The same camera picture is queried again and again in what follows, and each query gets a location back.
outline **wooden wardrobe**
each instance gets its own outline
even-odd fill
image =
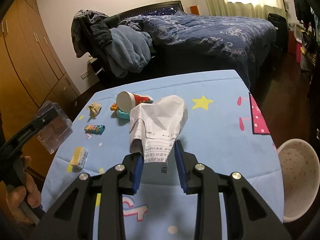
[[[68,114],[80,95],[54,51],[36,0],[15,0],[0,27],[0,112],[5,139],[30,122],[46,101]],[[54,154],[34,136],[22,149],[46,176]]]

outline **crumpled paper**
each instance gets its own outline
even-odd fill
[[[96,117],[101,110],[101,104],[93,102],[91,105],[87,107],[90,110],[90,116]]]
[[[166,162],[187,119],[187,105],[176,95],[137,105],[130,111],[130,152],[143,154],[145,163]]]

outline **finger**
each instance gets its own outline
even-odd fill
[[[26,172],[26,188],[29,193],[32,193],[34,190],[37,189],[37,185],[35,184],[33,177],[27,172]]]
[[[18,209],[19,205],[26,197],[26,194],[26,189],[23,186],[19,186],[10,193],[7,193],[6,200],[12,214]]]
[[[30,156],[21,157],[21,160],[22,160],[23,169],[26,169],[31,163],[31,157]]]
[[[36,208],[41,204],[41,193],[39,190],[34,190],[32,193],[28,194],[28,203],[32,208]]]
[[[6,200],[8,208],[17,222],[32,223],[30,218],[28,218],[19,207],[21,202],[24,200],[26,193],[25,187],[17,187],[10,193],[7,193]]]
[[[26,187],[29,192],[27,198],[29,205],[32,208],[38,207],[41,203],[41,193],[29,173],[26,173]]]

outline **blue tablecloth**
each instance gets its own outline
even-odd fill
[[[73,133],[60,146],[52,162],[42,190],[45,210],[81,172],[97,175],[102,169],[106,171],[121,163],[129,153],[130,123],[110,111],[116,95],[123,90],[149,95],[154,100],[168,95],[183,98],[189,114],[178,138],[185,151],[194,153],[199,162],[215,172],[242,173],[282,221],[284,190],[279,158],[270,135],[252,133],[249,92],[234,70],[169,76],[96,93],[88,104],[100,103],[100,114],[90,119],[85,107],[73,122]],[[192,109],[196,104],[193,99],[202,96],[214,102],[208,104],[208,110]],[[239,118],[243,120],[242,128]],[[88,139],[84,132],[87,124],[103,124],[106,129],[102,135]],[[89,154],[81,172],[70,171],[68,163],[78,146],[85,147]],[[168,174],[161,172],[161,167],[161,163],[146,163],[137,194],[124,196],[127,239],[193,239],[197,197],[183,194],[173,153],[168,159]],[[221,216],[223,239],[227,239],[223,205]],[[94,239],[97,239],[97,223],[95,217]]]

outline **electrical outlet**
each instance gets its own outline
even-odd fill
[[[81,75],[81,78],[82,78],[82,79],[85,79],[87,76],[91,75],[92,73],[94,73],[93,69],[92,69],[92,68],[89,68],[87,72],[84,72],[84,73]]]

